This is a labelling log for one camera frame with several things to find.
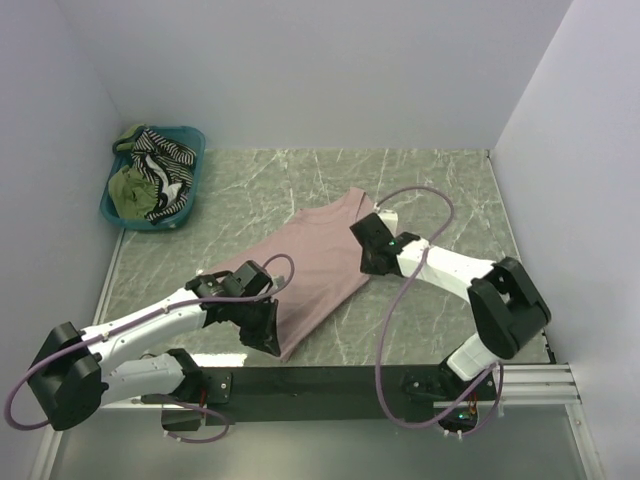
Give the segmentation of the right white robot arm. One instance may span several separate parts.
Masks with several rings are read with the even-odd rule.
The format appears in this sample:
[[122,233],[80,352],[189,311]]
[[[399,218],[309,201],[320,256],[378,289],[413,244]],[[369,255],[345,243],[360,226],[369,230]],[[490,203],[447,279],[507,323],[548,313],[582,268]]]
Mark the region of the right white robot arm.
[[438,365],[428,381],[436,394],[460,399],[492,364],[509,360],[551,321],[551,312],[519,260],[476,259],[412,233],[395,236],[371,213],[350,227],[367,275],[414,278],[469,303],[476,332]]

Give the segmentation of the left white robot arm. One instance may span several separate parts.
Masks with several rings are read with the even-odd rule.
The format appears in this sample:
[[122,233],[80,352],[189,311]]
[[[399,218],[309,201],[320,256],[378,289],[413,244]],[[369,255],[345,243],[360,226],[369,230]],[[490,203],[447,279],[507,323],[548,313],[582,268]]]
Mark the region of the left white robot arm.
[[36,355],[27,383],[56,431],[71,429],[99,407],[166,395],[196,403],[207,397],[203,370],[183,349],[156,356],[152,347],[183,333],[232,322],[241,342],[277,356],[273,280],[249,260],[236,271],[199,275],[167,298],[107,324],[54,328]]

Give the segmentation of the pink tank top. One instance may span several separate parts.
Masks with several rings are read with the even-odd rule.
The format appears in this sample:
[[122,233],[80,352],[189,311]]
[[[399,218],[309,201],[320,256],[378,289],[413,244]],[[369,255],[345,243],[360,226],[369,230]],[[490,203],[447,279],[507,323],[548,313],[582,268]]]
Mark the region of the pink tank top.
[[362,248],[350,227],[373,209],[366,192],[352,187],[331,204],[297,211],[262,241],[207,270],[234,271],[247,260],[264,264],[276,254],[293,259],[293,279],[276,295],[280,360],[288,360],[306,337],[369,281],[360,272]]

